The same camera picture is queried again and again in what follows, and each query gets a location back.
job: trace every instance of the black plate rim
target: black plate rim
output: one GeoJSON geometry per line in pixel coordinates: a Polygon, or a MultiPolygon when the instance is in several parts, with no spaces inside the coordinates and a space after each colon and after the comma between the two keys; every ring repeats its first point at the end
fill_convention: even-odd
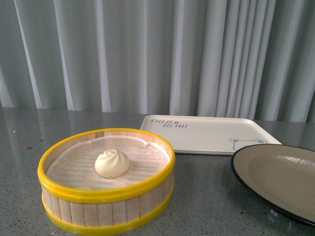
{"type": "Polygon", "coordinates": [[[246,149],[246,148],[250,148],[250,147],[253,147],[253,146],[261,146],[261,145],[269,145],[269,146],[286,146],[286,147],[292,147],[292,148],[298,148],[298,149],[304,149],[304,150],[308,150],[308,151],[312,151],[312,152],[315,152],[314,150],[310,150],[310,149],[306,149],[306,148],[303,148],[303,147],[295,147],[295,146],[291,146],[291,145],[282,145],[282,144],[258,144],[258,145],[251,145],[251,146],[247,146],[247,147],[243,147],[239,150],[237,150],[233,155],[232,155],[232,158],[231,158],[231,168],[232,168],[232,172],[233,174],[235,175],[235,177],[237,178],[237,180],[248,190],[250,191],[252,194],[254,194],[256,197],[258,197],[259,199],[261,199],[262,201],[264,201],[265,203],[267,203],[268,205],[270,205],[274,210],[276,210],[278,213],[284,215],[285,217],[291,219],[291,220],[294,220],[296,222],[299,222],[299,223],[302,223],[304,225],[307,225],[307,226],[312,226],[312,227],[315,227],[315,222],[312,221],[312,220],[309,220],[309,219],[305,219],[299,215],[296,215],[286,209],[283,209],[282,207],[274,204],[273,202],[269,201],[268,199],[262,197],[261,195],[259,195],[258,193],[256,193],[250,186],[248,186],[243,180],[242,178],[238,175],[235,167],[234,167],[234,159],[235,159],[235,156],[238,154],[238,152],[240,152],[241,150],[243,149],[246,149]]]}

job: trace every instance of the bamboo steamer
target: bamboo steamer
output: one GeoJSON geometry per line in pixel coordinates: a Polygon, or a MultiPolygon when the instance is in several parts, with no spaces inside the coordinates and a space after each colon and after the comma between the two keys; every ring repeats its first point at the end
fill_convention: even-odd
{"type": "Polygon", "coordinates": [[[137,129],[115,128],[89,131],[60,141],[44,153],[37,173],[42,202],[54,224],[78,235],[103,236],[134,230],[156,218],[171,199],[174,165],[174,150],[162,137],[137,129]],[[162,171],[145,181],[109,190],[70,188],[47,177],[49,167],[71,146],[111,135],[136,137],[159,145],[170,161],[162,171]]]}

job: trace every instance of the granite countertop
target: granite countertop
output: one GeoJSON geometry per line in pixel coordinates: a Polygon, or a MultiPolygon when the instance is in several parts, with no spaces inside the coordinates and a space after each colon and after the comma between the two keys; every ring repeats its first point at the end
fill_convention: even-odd
{"type": "MultiPolygon", "coordinates": [[[[43,153],[85,131],[141,127],[145,115],[0,108],[0,235],[69,236],[46,216],[37,167],[43,153]]],[[[281,143],[315,150],[315,124],[256,121],[281,143]]],[[[274,212],[233,175],[230,156],[176,155],[169,206],[122,235],[315,235],[274,212]]]]}

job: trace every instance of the rectangular tray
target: rectangular tray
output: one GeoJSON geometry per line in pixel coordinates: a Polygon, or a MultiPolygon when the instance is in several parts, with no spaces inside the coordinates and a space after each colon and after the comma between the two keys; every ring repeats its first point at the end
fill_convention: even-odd
{"type": "Polygon", "coordinates": [[[242,118],[150,115],[140,129],[165,138],[175,153],[232,155],[245,146],[281,144],[254,121],[242,118]]]}

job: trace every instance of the white curtain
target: white curtain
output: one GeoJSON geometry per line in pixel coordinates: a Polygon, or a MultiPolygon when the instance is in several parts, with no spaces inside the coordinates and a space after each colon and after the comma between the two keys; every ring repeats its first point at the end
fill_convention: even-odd
{"type": "Polygon", "coordinates": [[[313,0],[0,1],[3,107],[315,122],[313,0]]]}

